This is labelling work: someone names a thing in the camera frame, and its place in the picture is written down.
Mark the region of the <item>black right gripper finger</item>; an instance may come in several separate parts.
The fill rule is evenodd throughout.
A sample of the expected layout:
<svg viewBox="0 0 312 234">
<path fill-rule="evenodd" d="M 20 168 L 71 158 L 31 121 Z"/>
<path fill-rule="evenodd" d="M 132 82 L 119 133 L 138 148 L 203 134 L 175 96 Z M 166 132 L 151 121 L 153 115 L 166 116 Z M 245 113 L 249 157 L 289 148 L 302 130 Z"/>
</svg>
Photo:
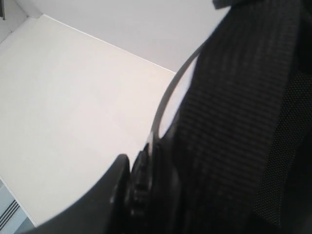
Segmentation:
<svg viewBox="0 0 312 234">
<path fill-rule="evenodd" d="M 122 234 L 130 164 L 118 155 L 103 177 L 62 213 L 29 230 L 28 234 Z"/>
</svg>

